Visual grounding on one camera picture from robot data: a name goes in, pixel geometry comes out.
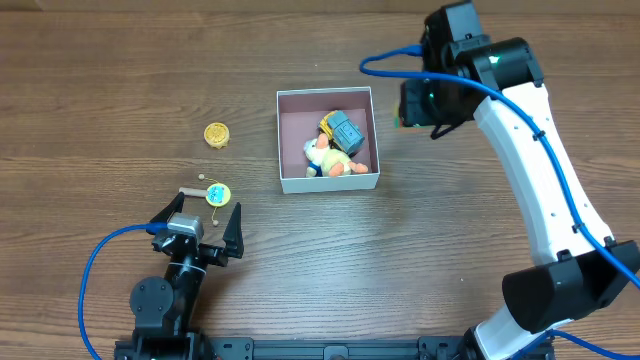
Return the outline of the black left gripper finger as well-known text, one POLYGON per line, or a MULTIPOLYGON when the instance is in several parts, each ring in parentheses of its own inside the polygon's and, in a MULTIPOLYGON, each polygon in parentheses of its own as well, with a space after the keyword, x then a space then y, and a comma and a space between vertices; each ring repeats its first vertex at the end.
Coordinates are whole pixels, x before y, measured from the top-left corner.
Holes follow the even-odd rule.
POLYGON ((150 220, 150 223, 168 223, 175 213, 182 212, 184 201, 185 194, 179 192, 164 209, 150 220))
POLYGON ((227 257, 241 259, 244 255, 244 241, 241 230, 242 206, 237 202, 223 234, 227 257))

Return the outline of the multicoloured puzzle cube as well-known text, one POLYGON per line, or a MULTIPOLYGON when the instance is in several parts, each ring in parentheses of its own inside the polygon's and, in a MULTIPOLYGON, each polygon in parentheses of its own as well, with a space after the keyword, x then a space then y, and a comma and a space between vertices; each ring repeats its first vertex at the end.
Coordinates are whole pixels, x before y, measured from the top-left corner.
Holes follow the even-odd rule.
POLYGON ((397 102, 394 108, 395 127, 401 129, 432 126, 431 119, 420 102, 397 102))

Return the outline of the yellow round ridged toy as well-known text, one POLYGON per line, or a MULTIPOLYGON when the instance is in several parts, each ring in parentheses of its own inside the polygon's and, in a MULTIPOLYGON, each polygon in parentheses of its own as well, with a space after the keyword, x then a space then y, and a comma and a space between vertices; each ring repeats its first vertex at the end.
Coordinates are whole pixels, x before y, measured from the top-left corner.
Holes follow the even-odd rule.
POLYGON ((209 124, 203 132, 206 143, 215 149, 226 147, 230 141, 230 130, 221 122, 209 124))

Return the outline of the yellow and grey toy truck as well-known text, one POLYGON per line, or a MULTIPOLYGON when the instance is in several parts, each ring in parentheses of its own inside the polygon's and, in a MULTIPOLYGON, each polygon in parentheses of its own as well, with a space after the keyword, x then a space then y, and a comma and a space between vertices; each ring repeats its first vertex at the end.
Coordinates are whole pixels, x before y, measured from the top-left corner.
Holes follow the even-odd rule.
POLYGON ((340 110, 335 110, 324 116, 318 128, 327 135, 329 141, 347 155, 356 154, 362 147, 365 137, 360 128, 340 110))

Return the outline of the cream plush animal toy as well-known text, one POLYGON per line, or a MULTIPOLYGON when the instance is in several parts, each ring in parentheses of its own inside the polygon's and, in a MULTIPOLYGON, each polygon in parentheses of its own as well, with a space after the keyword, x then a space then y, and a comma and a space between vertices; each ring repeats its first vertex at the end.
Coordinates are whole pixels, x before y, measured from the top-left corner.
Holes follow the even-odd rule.
POLYGON ((307 141, 303 150, 309 163, 306 177, 340 177, 351 174, 366 174, 367 165, 354 162, 345 152, 332 148, 329 138, 321 133, 307 141))

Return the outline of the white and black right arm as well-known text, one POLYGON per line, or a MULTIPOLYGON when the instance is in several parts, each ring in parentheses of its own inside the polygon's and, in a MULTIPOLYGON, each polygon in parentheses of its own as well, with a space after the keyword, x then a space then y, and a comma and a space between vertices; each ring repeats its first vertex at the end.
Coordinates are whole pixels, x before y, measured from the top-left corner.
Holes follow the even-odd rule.
POLYGON ((462 1, 429 15, 406 53, 423 67, 402 76, 402 125, 427 127, 437 139, 474 122, 503 165, 530 243, 532 267, 503 278, 502 308, 465 334, 461 357, 522 359, 637 285, 638 245, 618 242, 591 205, 529 44, 493 41, 473 3, 462 1))

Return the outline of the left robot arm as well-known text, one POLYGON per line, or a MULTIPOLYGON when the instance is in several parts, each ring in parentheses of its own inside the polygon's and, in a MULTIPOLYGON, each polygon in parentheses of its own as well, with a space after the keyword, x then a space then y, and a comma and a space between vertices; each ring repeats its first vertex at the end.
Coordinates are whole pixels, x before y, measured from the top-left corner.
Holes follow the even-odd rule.
POLYGON ((241 205, 234 206, 220 247, 202 241, 202 221, 182 212, 184 201, 185 194, 178 193, 149 221, 153 250, 167 255, 169 263, 162 277, 147 277, 132 289, 135 327, 130 341, 115 344, 116 360, 217 357, 208 336, 191 320, 207 267, 225 267, 229 259, 243 257, 241 205))

